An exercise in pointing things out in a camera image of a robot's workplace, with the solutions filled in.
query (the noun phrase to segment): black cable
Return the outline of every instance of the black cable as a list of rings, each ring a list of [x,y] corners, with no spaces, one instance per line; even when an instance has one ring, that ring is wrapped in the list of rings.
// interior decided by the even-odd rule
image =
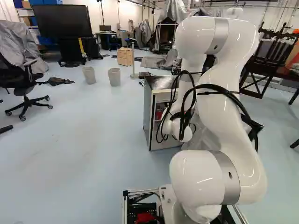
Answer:
[[[251,120],[251,117],[249,116],[248,112],[246,111],[245,107],[243,106],[243,104],[239,101],[239,99],[233,95],[233,93],[221,86],[218,85],[214,85],[214,84],[201,84],[201,85],[197,85],[195,87],[193,87],[192,89],[189,89],[186,94],[183,97],[183,103],[182,103],[182,107],[181,107],[181,113],[183,111],[185,111],[185,101],[188,97],[188,95],[192,92],[195,91],[196,89],[212,89],[217,91],[217,93],[214,92],[203,92],[203,93],[199,93],[197,95],[210,95],[210,94],[223,94],[226,97],[230,98],[244,113],[245,117],[248,120]],[[181,117],[181,122],[180,122],[180,130],[179,130],[179,140],[182,140],[184,138],[184,130],[187,127],[189,121],[188,120],[184,120],[184,117]],[[253,130],[253,126],[250,125],[250,127],[252,128],[253,131],[253,136],[254,136],[254,140],[255,140],[255,150],[258,149],[258,137],[257,137],[257,133],[255,133],[255,131]]]
[[[170,114],[170,109],[171,109],[171,106],[172,104],[174,103],[174,98],[175,98],[175,95],[176,95],[176,90],[177,90],[177,85],[178,85],[178,79],[183,75],[183,74],[188,74],[189,75],[189,78],[191,79],[191,82],[192,82],[192,86],[193,88],[195,87],[195,82],[194,82],[194,79],[192,77],[191,74],[200,74],[201,72],[193,72],[193,73],[190,73],[186,70],[183,70],[180,72],[180,74],[177,75],[177,77],[174,79],[172,85],[171,85],[171,97],[170,97],[170,102],[169,102],[169,106],[167,107],[167,110],[164,114],[164,116],[161,118],[161,122],[160,124],[158,125],[158,129],[156,131],[156,141],[158,143],[162,143],[164,140],[167,140],[168,139],[168,135],[167,134],[163,134],[163,126],[164,126],[164,122],[165,122],[165,119],[166,117],[168,116],[168,114]],[[192,98],[192,103],[191,103],[191,106],[190,108],[187,110],[186,112],[186,115],[188,115],[189,119],[191,119],[192,115],[190,113],[191,109],[193,108],[193,106],[195,105],[196,103],[196,91],[194,90],[193,92],[193,98]],[[161,134],[161,140],[158,140],[158,133],[160,131],[160,134]]]

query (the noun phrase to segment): blue bin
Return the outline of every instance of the blue bin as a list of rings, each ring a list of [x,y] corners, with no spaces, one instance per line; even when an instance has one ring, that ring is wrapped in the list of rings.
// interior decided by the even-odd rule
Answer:
[[[31,20],[31,25],[32,26],[37,26],[37,21],[36,21],[36,17],[35,16],[31,16],[30,20]]]
[[[48,38],[48,37],[37,36],[37,39],[38,39],[38,41],[41,45],[52,45],[52,44],[54,44],[52,39]]]
[[[22,0],[14,0],[15,8],[23,8]]]
[[[43,0],[43,3],[47,5],[60,5],[62,4],[62,0]]]
[[[33,5],[43,5],[43,0],[29,0],[30,4]]]

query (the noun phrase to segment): tv screen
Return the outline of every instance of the tv screen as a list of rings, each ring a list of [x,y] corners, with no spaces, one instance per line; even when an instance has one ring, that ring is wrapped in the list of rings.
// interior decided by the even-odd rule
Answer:
[[[84,5],[33,5],[43,37],[91,37],[88,9]]]

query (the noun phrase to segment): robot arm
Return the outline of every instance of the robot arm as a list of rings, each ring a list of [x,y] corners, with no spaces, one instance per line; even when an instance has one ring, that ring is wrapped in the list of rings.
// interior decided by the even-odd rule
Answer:
[[[177,28],[176,47],[189,72],[199,71],[205,54],[214,54],[217,64],[199,79],[199,84],[215,84],[229,91],[239,91],[240,73],[258,46],[257,28],[236,19],[193,16]],[[178,100],[172,113],[182,105],[181,95],[191,87],[183,75]],[[213,92],[211,89],[200,89]],[[191,104],[187,98],[185,108]],[[186,150],[170,163],[173,190],[187,215],[200,222],[203,207],[220,204],[249,204],[261,199],[267,189],[263,165],[244,128],[234,102],[221,94],[197,97],[203,124],[219,139],[220,151]],[[178,119],[166,120],[166,130],[178,139]],[[190,135],[187,128],[185,136]]]

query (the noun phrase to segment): trash bin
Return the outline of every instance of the trash bin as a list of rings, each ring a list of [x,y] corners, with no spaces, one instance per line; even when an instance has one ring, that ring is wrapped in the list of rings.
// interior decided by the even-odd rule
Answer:
[[[87,82],[87,84],[91,85],[96,83],[93,67],[83,67],[82,71],[85,76],[85,81]]]
[[[108,70],[109,81],[112,86],[121,85],[121,69],[111,68]]]

